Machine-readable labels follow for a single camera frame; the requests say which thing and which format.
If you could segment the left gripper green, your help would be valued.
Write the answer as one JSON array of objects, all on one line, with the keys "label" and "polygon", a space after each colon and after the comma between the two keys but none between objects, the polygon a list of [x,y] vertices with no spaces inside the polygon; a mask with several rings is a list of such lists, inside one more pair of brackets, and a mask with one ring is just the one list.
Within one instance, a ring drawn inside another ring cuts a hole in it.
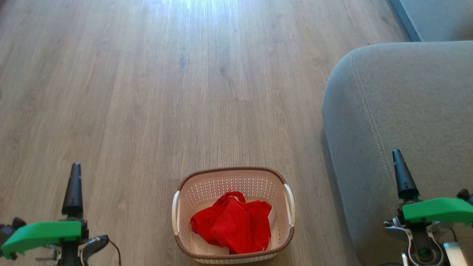
[{"label": "left gripper green", "polygon": [[[81,164],[75,162],[64,195],[61,214],[83,218]],[[14,218],[11,224],[1,224],[1,256],[16,259],[18,254],[42,246],[61,246],[65,242],[82,244],[89,237],[88,223],[79,220],[60,220],[27,224]]]}]

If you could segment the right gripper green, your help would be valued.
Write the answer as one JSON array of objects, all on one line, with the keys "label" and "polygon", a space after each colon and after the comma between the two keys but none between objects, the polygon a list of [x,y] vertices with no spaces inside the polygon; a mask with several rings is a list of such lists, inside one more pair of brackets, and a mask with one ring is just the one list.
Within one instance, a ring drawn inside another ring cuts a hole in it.
[{"label": "right gripper green", "polygon": [[[399,149],[392,151],[398,198],[419,200],[419,191]],[[404,219],[410,223],[464,223],[473,221],[473,206],[459,198],[435,198],[402,207]]]}]

